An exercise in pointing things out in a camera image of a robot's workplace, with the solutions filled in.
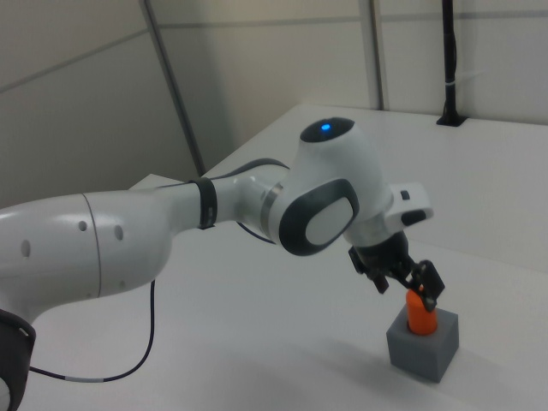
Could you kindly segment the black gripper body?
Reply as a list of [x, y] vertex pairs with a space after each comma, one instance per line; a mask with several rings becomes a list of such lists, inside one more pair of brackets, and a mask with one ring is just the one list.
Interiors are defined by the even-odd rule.
[[356, 271], [370, 279], [378, 272], [385, 275], [394, 269], [410, 271], [414, 263], [409, 256], [408, 238], [403, 231], [374, 246], [352, 246], [349, 256]]

